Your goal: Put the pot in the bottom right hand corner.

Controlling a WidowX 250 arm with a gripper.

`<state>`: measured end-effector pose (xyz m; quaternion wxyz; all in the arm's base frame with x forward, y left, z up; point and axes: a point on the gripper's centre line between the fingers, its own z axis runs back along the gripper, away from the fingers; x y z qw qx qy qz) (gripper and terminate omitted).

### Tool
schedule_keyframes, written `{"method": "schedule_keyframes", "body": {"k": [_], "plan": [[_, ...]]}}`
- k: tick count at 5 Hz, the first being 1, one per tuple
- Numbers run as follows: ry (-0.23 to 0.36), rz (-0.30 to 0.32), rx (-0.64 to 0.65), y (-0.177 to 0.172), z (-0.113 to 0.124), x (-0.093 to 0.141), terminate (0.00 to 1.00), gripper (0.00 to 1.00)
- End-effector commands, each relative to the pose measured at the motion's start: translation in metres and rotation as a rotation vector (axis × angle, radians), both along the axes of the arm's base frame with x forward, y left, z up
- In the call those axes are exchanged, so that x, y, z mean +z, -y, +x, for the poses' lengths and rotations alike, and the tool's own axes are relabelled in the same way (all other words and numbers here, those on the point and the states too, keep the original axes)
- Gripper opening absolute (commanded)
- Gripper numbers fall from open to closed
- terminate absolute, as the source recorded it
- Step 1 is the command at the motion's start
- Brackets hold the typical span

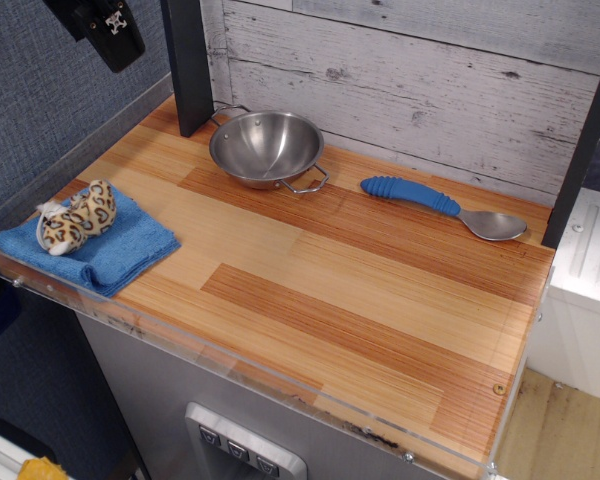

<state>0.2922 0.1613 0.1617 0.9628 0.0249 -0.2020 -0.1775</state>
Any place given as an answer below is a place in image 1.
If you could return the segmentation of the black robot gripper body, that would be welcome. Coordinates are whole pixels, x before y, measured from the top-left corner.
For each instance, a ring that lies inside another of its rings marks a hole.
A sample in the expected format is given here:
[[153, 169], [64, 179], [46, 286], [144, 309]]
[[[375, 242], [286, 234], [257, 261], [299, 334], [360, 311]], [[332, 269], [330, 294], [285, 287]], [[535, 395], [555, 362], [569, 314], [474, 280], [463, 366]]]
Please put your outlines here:
[[127, 1], [46, 0], [69, 34], [86, 39], [113, 73], [145, 53], [145, 44]]

